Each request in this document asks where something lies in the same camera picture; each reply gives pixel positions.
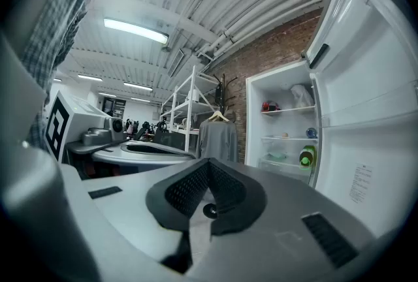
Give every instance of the clothes hanger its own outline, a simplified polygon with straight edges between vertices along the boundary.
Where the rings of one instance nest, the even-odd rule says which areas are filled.
[[[223,117],[222,113],[220,111],[214,112],[214,114],[212,115],[212,117],[209,118],[209,121],[214,121],[218,118],[223,119],[225,122],[229,122],[229,119]]]

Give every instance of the ceiling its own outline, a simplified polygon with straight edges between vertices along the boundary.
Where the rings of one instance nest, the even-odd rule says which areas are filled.
[[[59,77],[79,81],[78,74],[96,76],[103,82],[93,82],[93,89],[119,97],[140,97],[163,102],[174,87],[191,73],[194,65],[199,70],[204,64],[195,56],[187,56],[177,72],[168,75],[180,48],[196,50],[213,43],[222,32],[239,22],[266,0],[94,0],[70,54],[59,67]],[[286,0],[277,0],[272,7]],[[291,18],[323,6],[323,0],[305,5],[282,20],[266,24],[261,33]],[[260,16],[268,13],[260,11]],[[168,47],[153,40],[104,27],[103,18],[123,20],[169,34]],[[147,93],[125,87],[123,82],[152,87]]]

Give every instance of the coat rack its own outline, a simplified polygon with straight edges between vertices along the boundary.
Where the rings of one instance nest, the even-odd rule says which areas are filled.
[[[216,80],[219,82],[219,85],[216,88],[216,93],[215,93],[215,104],[219,107],[219,111],[222,113],[222,115],[225,113],[225,109],[227,106],[234,106],[234,104],[227,104],[227,102],[229,100],[233,100],[236,98],[236,96],[234,97],[229,97],[228,99],[225,100],[225,92],[229,86],[229,84],[233,81],[235,81],[236,79],[238,79],[238,77],[233,78],[230,82],[228,82],[228,84],[225,85],[225,75],[222,74],[222,80],[220,80],[215,74],[214,77],[216,78]]]

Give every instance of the gray jacket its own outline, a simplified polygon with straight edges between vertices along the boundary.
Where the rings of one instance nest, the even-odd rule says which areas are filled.
[[[197,140],[196,158],[216,158],[238,162],[238,138],[232,122],[204,121]]]

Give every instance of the refrigerator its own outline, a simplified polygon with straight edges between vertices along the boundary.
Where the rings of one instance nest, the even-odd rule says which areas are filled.
[[[247,79],[246,165],[305,182],[376,237],[400,227],[418,187],[413,21],[406,0],[327,0],[300,61]],[[297,107],[298,84],[314,104]]]

